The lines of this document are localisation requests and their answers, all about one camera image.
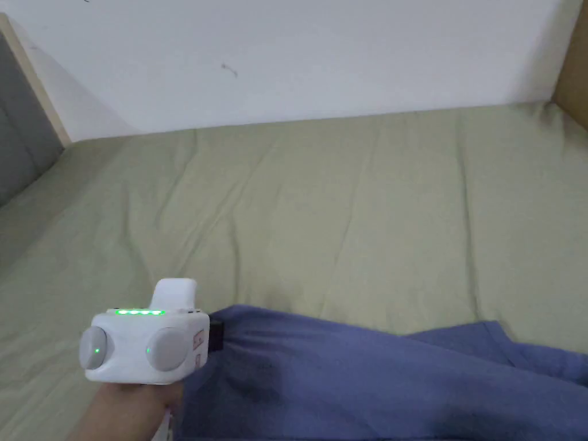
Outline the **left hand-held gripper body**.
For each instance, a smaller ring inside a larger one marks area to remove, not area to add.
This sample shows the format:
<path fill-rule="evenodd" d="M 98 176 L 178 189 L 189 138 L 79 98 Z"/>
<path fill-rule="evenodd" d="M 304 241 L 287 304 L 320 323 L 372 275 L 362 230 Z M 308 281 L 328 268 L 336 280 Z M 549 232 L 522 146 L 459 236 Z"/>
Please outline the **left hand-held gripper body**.
<path fill-rule="evenodd" d="M 83 333 L 79 361 L 100 384 L 183 383 L 223 347 L 224 324 L 196 308 L 197 283 L 164 278 L 147 308 L 115 308 L 96 315 Z M 167 411 L 152 440 L 172 440 L 181 415 Z"/>

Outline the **person's left hand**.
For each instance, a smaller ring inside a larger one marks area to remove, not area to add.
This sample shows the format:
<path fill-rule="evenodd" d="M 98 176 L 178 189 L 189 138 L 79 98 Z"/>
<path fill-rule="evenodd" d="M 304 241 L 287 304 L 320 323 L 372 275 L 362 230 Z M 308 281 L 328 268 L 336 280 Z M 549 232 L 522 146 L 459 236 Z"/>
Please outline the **person's left hand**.
<path fill-rule="evenodd" d="M 183 384 L 102 384 L 67 440 L 152 440 Z"/>

